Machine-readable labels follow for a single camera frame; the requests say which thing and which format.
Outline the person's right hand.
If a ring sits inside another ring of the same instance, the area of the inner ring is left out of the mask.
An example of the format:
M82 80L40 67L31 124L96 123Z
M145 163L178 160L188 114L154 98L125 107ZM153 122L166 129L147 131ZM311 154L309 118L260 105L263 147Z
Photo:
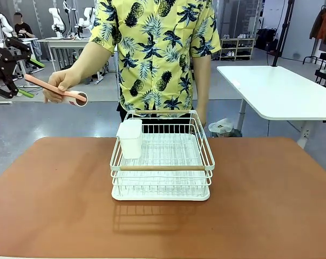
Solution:
M73 76L73 73L70 69L62 70L54 72L50 78L48 83L60 91L66 91L69 88L72 88L77 84L78 82L75 81L75 77ZM61 103L63 101L63 97L59 94L56 94L52 91L43 89L43 95L44 95L44 102L48 103Z

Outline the person's left hand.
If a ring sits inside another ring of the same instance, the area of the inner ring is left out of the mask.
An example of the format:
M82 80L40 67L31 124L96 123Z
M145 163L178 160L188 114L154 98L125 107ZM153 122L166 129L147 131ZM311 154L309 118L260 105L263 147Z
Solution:
M196 112L199 116L200 122L202 124L202 127L205 127L207 122L207 106L198 106L196 108Z

